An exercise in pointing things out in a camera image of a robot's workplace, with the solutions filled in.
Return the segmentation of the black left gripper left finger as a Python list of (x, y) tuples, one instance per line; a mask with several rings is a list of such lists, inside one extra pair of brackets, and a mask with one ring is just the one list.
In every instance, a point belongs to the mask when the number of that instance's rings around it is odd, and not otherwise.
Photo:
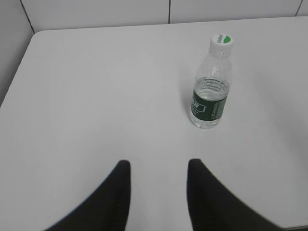
[(120, 160), (104, 182), (49, 231), (124, 231), (131, 201), (131, 165)]

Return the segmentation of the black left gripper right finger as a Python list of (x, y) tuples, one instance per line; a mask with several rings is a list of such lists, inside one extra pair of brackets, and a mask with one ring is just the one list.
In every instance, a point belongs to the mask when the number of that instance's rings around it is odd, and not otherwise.
[(187, 170), (187, 204), (194, 231), (282, 231), (232, 194), (200, 159)]

